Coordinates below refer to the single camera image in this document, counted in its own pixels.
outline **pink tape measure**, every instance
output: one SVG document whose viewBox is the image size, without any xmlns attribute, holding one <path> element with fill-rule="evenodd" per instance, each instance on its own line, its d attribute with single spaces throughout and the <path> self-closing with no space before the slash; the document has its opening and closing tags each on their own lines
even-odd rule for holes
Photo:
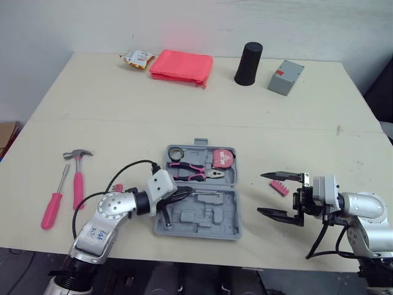
<svg viewBox="0 0 393 295">
<path fill-rule="evenodd" d="M 227 149 L 216 149 L 213 151 L 213 168 L 230 168 L 233 165 L 234 156 Z"/>
</svg>

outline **pink screwdriver handle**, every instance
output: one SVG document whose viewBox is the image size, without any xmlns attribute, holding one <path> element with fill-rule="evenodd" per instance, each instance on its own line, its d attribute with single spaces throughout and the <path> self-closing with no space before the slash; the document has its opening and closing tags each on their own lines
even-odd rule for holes
<svg viewBox="0 0 393 295">
<path fill-rule="evenodd" d="M 78 207 L 79 203 L 84 199 L 84 176 L 82 172 L 75 172 L 74 176 L 74 209 Z"/>
<path fill-rule="evenodd" d="M 54 192 L 52 194 L 52 198 L 47 205 L 44 217 L 41 221 L 41 227 L 43 229 L 50 229 L 54 225 L 62 196 L 63 195 L 59 192 Z"/>
</svg>

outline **gray tool case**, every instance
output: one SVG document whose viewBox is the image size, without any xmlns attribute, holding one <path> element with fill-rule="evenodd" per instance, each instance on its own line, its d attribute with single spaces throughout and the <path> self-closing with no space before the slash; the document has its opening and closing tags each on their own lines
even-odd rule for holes
<svg viewBox="0 0 393 295">
<path fill-rule="evenodd" d="M 212 168 L 213 151 L 226 149 L 235 156 L 230 147 L 208 146 L 207 139 L 195 138 L 193 146 L 170 145 L 165 152 L 165 169 L 172 175 L 190 176 L 195 172 L 181 168 L 169 167 L 172 162 L 168 152 L 171 148 L 181 148 L 184 156 L 181 162 L 204 165 Z M 190 186 L 196 194 L 169 204 L 168 214 L 171 226 L 166 226 L 162 213 L 157 213 L 154 231 L 160 235 L 183 237 L 217 238 L 237 240 L 241 236 L 239 195 L 233 186 L 237 182 L 236 157 L 233 165 L 227 169 L 215 168 L 225 172 L 223 178 L 206 178 L 205 181 L 176 181 L 178 186 Z M 198 192 L 218 192 L 219 195 L 198 195 Z"/>
</svg>

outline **pink towel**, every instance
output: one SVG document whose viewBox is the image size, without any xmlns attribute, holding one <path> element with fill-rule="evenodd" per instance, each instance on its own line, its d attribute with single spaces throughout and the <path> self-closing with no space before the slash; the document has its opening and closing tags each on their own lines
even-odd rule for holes
<svg viewBox="0 0 393 295">
<path fill-rule="evenodd" d="M 153 79 L 194 82 L 206 88 L 213 57 L 164 50 L 150 68 Z"/>
</svg>

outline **screwdriver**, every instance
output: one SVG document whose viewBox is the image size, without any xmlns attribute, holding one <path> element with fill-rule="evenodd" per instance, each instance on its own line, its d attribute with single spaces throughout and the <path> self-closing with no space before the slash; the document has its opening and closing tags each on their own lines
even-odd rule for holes
<svg viewBox="0 0 393 295">
<path fill-rule="evenodd" d="M 63 170 L 63 176 L 61 177 L 61 181 L 57 189 L 57 192 L 54 192 L 52 194 L 52 198 L 50 199 L 47 208 L 45 210 L 44 217 L 42 218 L 41 227 L 43 229 L 50 229 L 55 223 L 57 212 L 59 211 L 59 207 L 60 207 L 60 200 L 63 196 L 60 191 L 61 188 L 63 187 L 64 179 L 68 174 L 68 170 L 69 170 L 69 164 L 66 164 Z"/>
</svg>

